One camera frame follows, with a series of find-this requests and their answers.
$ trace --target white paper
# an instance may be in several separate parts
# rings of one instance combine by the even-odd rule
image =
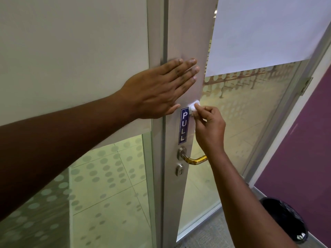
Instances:
[[[331,0],[219,0],[206,76],[310,58]]]

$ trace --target black trash bin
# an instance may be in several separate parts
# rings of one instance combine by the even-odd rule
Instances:
[[[303,244],[308,238],[308,229],[302,217],[287,203],[272,197],[260,199],[261,204],[280,227],[297,244]]]

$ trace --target pull sign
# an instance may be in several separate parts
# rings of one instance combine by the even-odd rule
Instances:
[[[190,119],[189,109],[188,108],[182,109],[180,113],[178,145],[186,142],[189,119]]]

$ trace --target door handle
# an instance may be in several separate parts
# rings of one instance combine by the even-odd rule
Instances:
[[[201,164],[205,161],[208,160],[207,156],[204,155],[200,158],[197,158],[197,159],[192,159],[192,158],[189,158],[187,155],[186,155],[186,148],[185,147],[180,147],[178,152],[177,152],[177,159],[180,160],[181,158],[188,164],[192,164],[192,165],[198,165],[198,164]]]

